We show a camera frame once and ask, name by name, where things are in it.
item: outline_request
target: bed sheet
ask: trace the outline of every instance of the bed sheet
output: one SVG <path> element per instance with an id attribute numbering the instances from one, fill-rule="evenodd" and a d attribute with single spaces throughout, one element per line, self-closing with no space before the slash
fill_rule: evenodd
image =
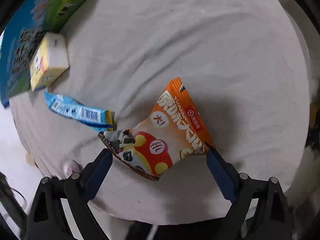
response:
<path id="1" fill-rule="evenodd" d="M 306 65 L 277 0 L 87 0 L 62 30 L 70 68 L 49 89 L 115 113 L 118 129 L 148 117 L 180 77 L 216 147 L 239 172 L 275 176 L 286 190 L 308 130 Z M 16 127 L 42 173 L 85 166 L 104 148 L 97 133 L 48 110 L 43 92 L 10 100 Z M 114 160 L 94 203 L 117 217 L 181 224 L 226 215 L 205 156 L 158 182 Z"/>

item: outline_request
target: barcode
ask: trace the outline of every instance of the barcode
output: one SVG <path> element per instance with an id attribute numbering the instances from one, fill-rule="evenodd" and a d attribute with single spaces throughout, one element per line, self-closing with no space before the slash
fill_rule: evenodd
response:
<path id="1" fill-rule="evenodd" d="M 87 109 L 81 109 L 81 118 L 88 119 L 92 122 L 99 121 L 98 112 Z"/>

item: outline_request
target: colorful book cover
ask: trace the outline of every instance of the colorful book cover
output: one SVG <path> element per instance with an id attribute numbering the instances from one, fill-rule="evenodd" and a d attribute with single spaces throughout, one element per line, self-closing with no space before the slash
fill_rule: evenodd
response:
<path id="1" fill-rule="evenodd" d="M 29 62 L 47 31 L 58 33 L 85 0 L 25 0 L 0 43 L 0 99 L 30 90 Z"/>

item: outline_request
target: small box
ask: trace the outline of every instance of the small box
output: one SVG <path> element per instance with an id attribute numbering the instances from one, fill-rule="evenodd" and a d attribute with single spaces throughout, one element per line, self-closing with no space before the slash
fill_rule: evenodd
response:
<path id="1" fill-rule="evenodd" d="M 68 67 L 68 51 L 63 35 L 47 33 L 30 62 L 32 91 L 49 86 Z"/>

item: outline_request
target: orange snack bag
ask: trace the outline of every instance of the orange snack bag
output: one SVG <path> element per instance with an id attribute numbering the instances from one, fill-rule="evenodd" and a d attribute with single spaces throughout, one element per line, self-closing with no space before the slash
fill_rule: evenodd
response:
<path id="1" fill-rule="evenodd" d="M 214 146 L 180 78 L 170 81 L 146 120 L 99 137 L 115 157 L 151 180 L 188 155 L 206 154 L 205 142 Z"/>

